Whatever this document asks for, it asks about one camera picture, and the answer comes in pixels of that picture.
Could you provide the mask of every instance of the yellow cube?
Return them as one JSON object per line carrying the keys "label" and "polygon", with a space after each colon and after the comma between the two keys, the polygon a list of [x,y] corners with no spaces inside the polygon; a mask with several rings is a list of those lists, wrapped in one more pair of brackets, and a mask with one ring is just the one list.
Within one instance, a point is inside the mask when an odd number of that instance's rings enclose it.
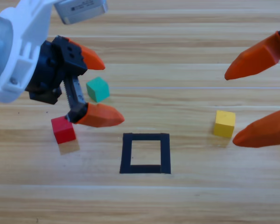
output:
{"label": "yellow cube", "polygon": [[231,138],[235,126],[235,113],[217,111],[214,135]]}

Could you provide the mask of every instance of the black gripper mechanism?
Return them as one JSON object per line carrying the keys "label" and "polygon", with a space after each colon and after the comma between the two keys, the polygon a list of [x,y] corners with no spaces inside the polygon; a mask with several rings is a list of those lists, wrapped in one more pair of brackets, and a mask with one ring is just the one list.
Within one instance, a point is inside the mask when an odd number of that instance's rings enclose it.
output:
{"label": "black gripper mechanism", "polygon": [[83,59],[81,48],[64,37],[45,41],[26,88],[30,99],[54,105],[62,94],[60,85],[63,81],[70,105],[66,118],[72,123],[78,122],[87,113],[88,107],[78,80],[78,76],[88,70]]}

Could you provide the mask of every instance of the red cube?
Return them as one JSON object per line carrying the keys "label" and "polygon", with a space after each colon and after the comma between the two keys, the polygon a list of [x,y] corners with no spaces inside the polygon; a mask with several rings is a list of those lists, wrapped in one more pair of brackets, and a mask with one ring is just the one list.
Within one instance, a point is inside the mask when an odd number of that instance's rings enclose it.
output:
{"label": "red cube", "polygon": [[51,120],[51,122],[53,126],[53,132],[58,144],[73,141],[76,139],[73,124],[70,123],[64,116],[54,118]]}

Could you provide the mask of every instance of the green cube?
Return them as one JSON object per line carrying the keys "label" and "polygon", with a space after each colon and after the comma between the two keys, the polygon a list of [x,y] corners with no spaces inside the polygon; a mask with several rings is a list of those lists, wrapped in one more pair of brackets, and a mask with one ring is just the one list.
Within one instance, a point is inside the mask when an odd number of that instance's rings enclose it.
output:
{"label": "green cube", "polygon": [[109,85],[101,77],[89,81],[86,87],[88,95],[97,103],[110,96]]}

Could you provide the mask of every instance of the wooden plank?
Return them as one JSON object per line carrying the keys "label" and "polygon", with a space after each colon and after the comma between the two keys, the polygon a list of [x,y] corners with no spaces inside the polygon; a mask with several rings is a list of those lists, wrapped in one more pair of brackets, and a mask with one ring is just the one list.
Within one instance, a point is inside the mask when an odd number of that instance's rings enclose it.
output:
{"label": "wooden plank", "polygon": [[[211,132],[216,110],[237,114],[235,133],[279,110],[280,90],[113,91],[104,103],[126,121],[102,129],[75,126],[77,141],[60,147],[50,119],[67,113],[65,96],[55,106],[0,105],[0,184],[280,189],[280,146],[239,148]],[[120,175],[127,132],[170,133],[173,174]],[[137,163],[160,155],[155,146],[145,147]]]}
{"label": "wooden plank", "polygon": [[0,223],[280,224],[280,190],[0,185]]}

